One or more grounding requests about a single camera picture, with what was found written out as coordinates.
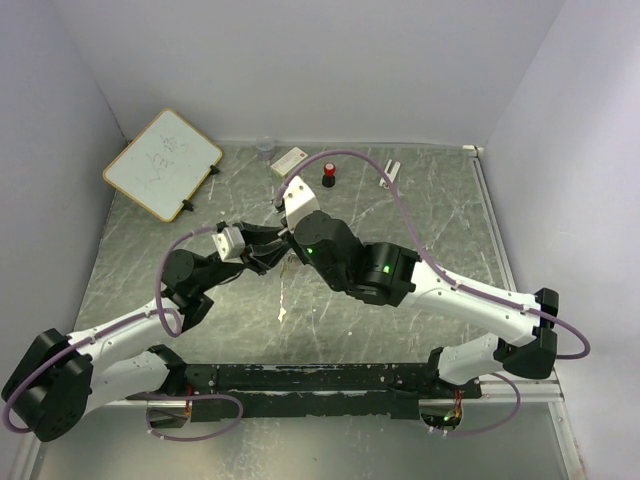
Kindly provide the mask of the silver keys bunch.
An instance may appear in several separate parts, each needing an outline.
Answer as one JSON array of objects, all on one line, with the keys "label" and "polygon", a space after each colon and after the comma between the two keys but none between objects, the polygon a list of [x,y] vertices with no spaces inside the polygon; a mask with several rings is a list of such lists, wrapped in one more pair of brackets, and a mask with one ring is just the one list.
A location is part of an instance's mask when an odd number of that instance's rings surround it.
[{"label": "silver keys bunch", "polygon": [[286,275],[293,274],[298,265],[298,258],[294,254],[288,255],[282,262],[280,277],[283,278]]}]

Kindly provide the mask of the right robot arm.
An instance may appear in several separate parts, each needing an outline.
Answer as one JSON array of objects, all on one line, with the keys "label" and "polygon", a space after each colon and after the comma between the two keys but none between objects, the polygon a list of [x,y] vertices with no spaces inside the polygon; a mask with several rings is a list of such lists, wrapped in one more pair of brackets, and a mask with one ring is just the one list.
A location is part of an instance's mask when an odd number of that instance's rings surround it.
[{"label": "right robot arm", "polygon": [[475,340],[431,352],[424,374],[431,395],[446,397],[458,385],[500,371],[532,380],[550,376],[558,338],[536,313],[535,296],[461,276],[446,282],[416,251],[362,242],[344,221],[321,210],[282,223],[288,244],[331,290],[369,305],[432,310],[485,330]]}]

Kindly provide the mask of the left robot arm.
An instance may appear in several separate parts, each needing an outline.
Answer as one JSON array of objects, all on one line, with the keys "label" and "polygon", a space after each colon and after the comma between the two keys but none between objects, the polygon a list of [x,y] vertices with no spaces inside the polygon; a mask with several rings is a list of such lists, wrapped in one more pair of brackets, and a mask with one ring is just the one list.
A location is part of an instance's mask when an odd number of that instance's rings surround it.
[{"label": "left robot arm", "polygon": [[290,249],[283,227],[220,223],[188,235],[205,233],[215,244],[207,256],[181,248],[178,241],[171,244],[147,304],[97,327],[38,335],[2,390],[5,428],[52,441],[86,414],[130,396],[179,401],[184,411],[177,418],[187,420],[202,397],[187,382],[186,363],[165,340],[204,319],[213,306],[209,290],[246,270],[266,274]]}]

